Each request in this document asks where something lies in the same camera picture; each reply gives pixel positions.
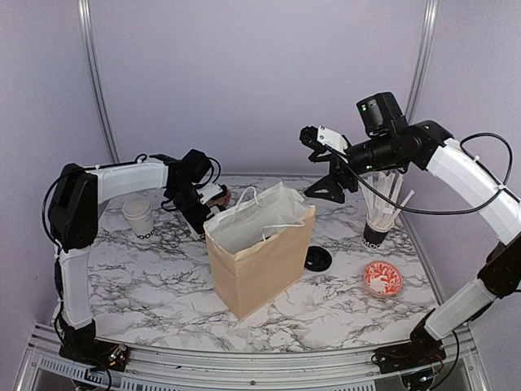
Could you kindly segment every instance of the paper cup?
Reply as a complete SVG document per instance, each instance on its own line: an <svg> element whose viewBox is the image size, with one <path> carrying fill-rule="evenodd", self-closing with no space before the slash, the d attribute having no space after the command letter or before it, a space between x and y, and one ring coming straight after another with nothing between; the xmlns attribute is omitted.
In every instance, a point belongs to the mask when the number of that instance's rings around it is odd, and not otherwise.
<svg viewBox="0 0 521 391"><path fill-rule="evenodd" d="M149 239L154 235L154 219L150 201L138 195L123 204L123 215L139 239Z"/></svg>
<svg viewBox="0 0 521 391"><path fill-rule="evenodd" d="M366 227L364 228L364 235L362 241L369 248L378 248L383 243L389 231L394 227L394 223L390 228L383 230L372 224L366 219Z"/></svg>

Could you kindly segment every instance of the white paper cup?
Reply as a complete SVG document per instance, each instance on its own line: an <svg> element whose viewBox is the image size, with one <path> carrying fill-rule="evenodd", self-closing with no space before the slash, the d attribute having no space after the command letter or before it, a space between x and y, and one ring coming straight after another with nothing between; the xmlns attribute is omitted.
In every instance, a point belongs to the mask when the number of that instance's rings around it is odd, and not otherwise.
<svg viewBox="0 0 521 391"><path fill-rule="evenodd" d="M149 239L154 235L154 219L150 201L138 195L123 204L123 215L139 239Z"/></svg>

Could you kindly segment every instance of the black camera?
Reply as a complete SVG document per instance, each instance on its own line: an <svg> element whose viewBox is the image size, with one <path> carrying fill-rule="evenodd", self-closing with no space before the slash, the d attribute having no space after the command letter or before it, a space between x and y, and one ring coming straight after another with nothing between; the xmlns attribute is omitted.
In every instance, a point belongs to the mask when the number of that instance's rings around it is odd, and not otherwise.
<svg viewBox="0 0 521 391"><path fill-rule="evenodd" d="M357 103L361 120L370 138L391 135L396 137L409 124L391 92L381 92Z"/></svg>

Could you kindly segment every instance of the black cup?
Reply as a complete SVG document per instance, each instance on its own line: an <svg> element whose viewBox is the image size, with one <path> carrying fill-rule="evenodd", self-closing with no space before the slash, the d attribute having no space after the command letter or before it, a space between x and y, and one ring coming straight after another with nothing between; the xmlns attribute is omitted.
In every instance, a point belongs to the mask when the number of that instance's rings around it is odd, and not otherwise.
<svg viewBox="0 0 521 391"><path fill-rule="evenodd" d="M380 247L380 244L382 244L382 242L385 240L385 237L387 236L388 233L389 233L389 231L387 231L387 232L375 231L366 222L366 227L364 228L364 235L363 235L362 241L369 248L378 248L378 247Z"/></svg>

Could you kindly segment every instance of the purple wall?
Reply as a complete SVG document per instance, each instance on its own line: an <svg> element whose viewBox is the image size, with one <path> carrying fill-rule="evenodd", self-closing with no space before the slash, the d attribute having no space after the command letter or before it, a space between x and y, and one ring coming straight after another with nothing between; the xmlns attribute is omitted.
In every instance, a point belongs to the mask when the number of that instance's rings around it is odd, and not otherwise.
<svg viewBox="0 0 521 391"><path fill-rule="evenodd" d="M477 132L503 135L514 150L509 186L521 194L521 4L441 2L436 42L416 121L432 119L455 138ZM491 139L470 142L472 152L503 178L507 154ZM417 190L413 206L455 209L468 205L432 176L415 170L406 178ZM409 215L447 297L476 276L497 244L478 215ZM521 295L496 303L472 331L492 390L514 391L521 384Z"/></svg>
<svg viewBox="0 0 521 391"><path fill-rule="evenodd" d="M123 159L196 147L225 172L324 172L298 140L365 134L355 103L406 101L425 2L93 0L107 109Z"/></svg>
<svg viewBox="0 0 521 391"><path fill-rule="evenodd" d="M0 389L56 304L42 197L62 166L107 162L76 2L0 3Z"/></svg>

